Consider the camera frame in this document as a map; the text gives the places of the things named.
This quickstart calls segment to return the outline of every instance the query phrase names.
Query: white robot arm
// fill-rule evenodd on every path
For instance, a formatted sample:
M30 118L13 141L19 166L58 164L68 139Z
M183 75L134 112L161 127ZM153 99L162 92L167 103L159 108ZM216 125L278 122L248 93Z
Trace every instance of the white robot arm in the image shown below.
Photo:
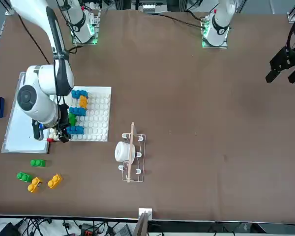
M90 30L94 26L94 14L88 10L82 10L78 0L56 0L56 3L66 21L69 23L73 37L78 43L87 43L95 32Z
M53 65L30 66L21 85L17 102L21 109L33 119L34 137L42 139L39 124L55 127L59 139L70 139L65 127L69 125L66 105L53 102L49 96L66 96L74 87L74 77L68 62L63 38L56 15L45 0L11 0L15 11L25 19L40 26L47 34L54 57Z
M219 0L216 12L209 15L209 27L204 39L212 46L220 46L227 38L229 25L235 13L234 0Z

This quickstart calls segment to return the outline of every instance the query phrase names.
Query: blue lego brick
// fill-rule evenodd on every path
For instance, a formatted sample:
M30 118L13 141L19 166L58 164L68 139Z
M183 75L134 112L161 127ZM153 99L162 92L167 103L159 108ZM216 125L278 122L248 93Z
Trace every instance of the blue lego brick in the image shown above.
M80 96L88 98L88 92L86 92L85 90L72 90L71 95L75 99L79 99Z
M76 116L85 117L86 110L84 108L81 108L81 107L70 107L69 108L69 113L74 114Z
M84 134L84 128L82 126L68 126L68 134Z

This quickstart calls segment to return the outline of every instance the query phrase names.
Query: white cup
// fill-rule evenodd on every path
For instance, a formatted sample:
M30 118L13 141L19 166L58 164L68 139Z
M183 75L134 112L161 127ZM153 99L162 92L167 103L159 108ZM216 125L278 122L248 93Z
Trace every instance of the white cup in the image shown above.
M115 149L115 159L117 162L124 162L129 160L129 151L130 151L130 144L125 142L119 142L117 143L116 149ZM134 161L134 157L136 154L136 149L134 145L132 145L131 150L131 164Z

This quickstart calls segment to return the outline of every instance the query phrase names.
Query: yellow lego brick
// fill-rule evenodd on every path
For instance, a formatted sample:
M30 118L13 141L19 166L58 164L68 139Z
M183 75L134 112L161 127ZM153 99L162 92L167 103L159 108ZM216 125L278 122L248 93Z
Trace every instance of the yellow lego brick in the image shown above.
M80 107L87 109L87 103L86 102L80 102Z
M62 181L62 177L56 174L50 181L48 181L48 186L50 188L55 188Z
M28 186L28 191L31 192L31 193L35 193L38 191L38 187L41 185L43 181L36 177L36 178L33 178L33 180L31 181L31 184Z
M87 97L84 97L84 96L80 96L80 101L84 101L84 102L87 102L88 100L87 100Z
M80 107L86 109L87 108L87 104L88 104L87 98L81 95L80 96L80 104L79 104Z

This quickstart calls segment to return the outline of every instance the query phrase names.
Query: green lego brick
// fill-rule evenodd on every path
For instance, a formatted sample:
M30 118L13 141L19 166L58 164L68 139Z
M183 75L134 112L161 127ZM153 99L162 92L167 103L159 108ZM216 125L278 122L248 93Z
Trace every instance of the green lego brick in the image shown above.
M17 175L16 175L16 178L21 180L21 181L24 181L24 182L31 182L32 179L33 179L33 176L30 176L28 174L25 174L25 173L22 173L22 172L19 172Z
M46 167L45 160L32 160L30 161L30 165L33 167Z
M75 126L75 123L76 123L75 115L69 113L68 117L69 117L69 123L70 123L70 125L71 125L71 126Z

